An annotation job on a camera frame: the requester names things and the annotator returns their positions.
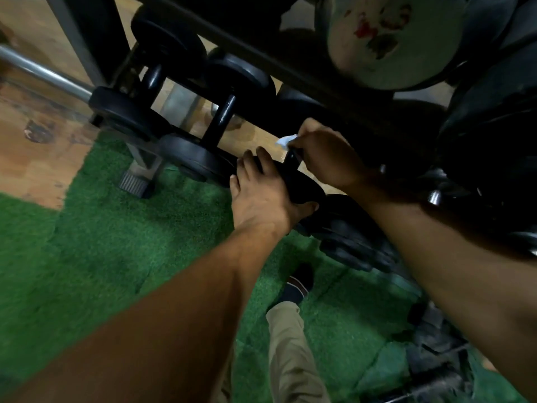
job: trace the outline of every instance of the wooden floor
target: wooden floor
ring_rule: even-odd
[[[116,2],[132,46],[130,21],[140,3]],[[0,0],[0,29],[18,51],[90,83],[45,0]],[[208,50],[214,47],[205,40],[204,44]],[[155,110],[160,110],[172,87],[166,81]],[[191,121],[193,134],[205,132],[210,108],[210,102],[200,102]],[[83,102],[0,62],[0,191],[61,209],[65,192],[98,133],[86,124],[90,115]],[[285,152],[275,142],[274,136],[245,122],[227,131],[220,147],[241,155],[245,149],[263,146],[281,160]]]

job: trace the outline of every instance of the metal frame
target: metal frame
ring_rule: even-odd
[[[47,0],[95,86],[109,85],[131,48],[114,0]]]

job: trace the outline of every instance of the sock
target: sock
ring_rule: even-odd
[[[285,283],[280,297],[269,309],[283,301],[300,304],[313,288],[313,268],[309,263],[302,263]]]

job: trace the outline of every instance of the person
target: person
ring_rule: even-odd
[[[537,401],[535,261],[389,186],[364,167],[339,133],[312,119],[290,145],[303,150],[307,168],[319,181],[341,189],[368,212],[430,298],[528,400]],[[293,226],[316,208],[314,203],[291,203],[270,155],[262,148],[257,155],[262,172],[247,151],[230,180],[235,229],[223,243],[66,350],[8,401],[221,398],[237,326],[263,264]],[[273,343],[278,323],[284,322],[275,317],[281,311],[267,314],[273,325],[270,361],[282,368],[280,377],[301,371],[285,367],[285,353],[293,348],[310,360],[305,341],[292,340],[303,337],[298,307],[286,303],[281,310],[298,321],[287,325],[295,331],[287,342]],[[305,384],[313,379],[317,386],[295,393],[293,382],[274,379],[276,401],[328,401],[322,382],[315,380],[313,363],[305,364],[311,375]]]

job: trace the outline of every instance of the green artificial turf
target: green artificial turf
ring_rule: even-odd
[[[130,162],[122,143],[102,136],[59,214],[0,196],[0,392],[231,232],[228,191],[168,170],[156,194],[139,200],[116,188]],[[357,401],[404,376],[403,345],[390,340],[409,329],[406,314],[416,295],[343,267],[321,254],[315,240],[291,232],[267,261],[241,322],[236,402],[271,401],[264,313],[303,261],[313,264],[316,282],[301,315],[332,401]]]

